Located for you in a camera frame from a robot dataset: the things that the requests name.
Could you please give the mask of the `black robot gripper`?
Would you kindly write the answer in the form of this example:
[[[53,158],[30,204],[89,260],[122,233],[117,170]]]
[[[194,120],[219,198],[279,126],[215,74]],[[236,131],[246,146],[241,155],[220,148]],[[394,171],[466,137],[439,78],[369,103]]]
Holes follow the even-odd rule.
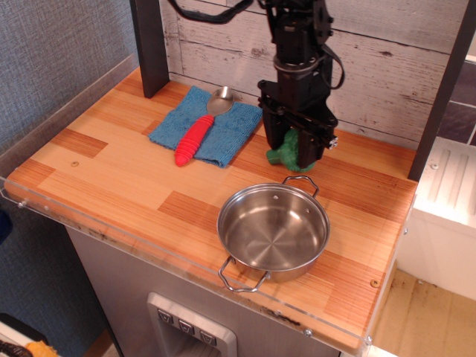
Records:
[[[337,145],[338,120],[327,106],[332,84],[330,55],[313,56],[297,65],[275,61],[277,81],[261,80],[259,103],[268,145],[278,149],[286,133],[296,129],[297,165],[306,169],[320,160],[325,149]]]

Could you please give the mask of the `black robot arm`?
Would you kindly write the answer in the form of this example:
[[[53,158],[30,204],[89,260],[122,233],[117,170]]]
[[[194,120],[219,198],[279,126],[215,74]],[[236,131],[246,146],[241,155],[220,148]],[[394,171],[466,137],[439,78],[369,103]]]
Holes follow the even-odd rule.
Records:
[[[261,80],[259,104],[268,145],[278,149],[290,129],[297,132],[297,165],[305,169],[337,144],[338,120],[327,106],[332,67],[342,64],[326,42],[333,18],[324,1],[262,1],[276,53],[277,81]]]

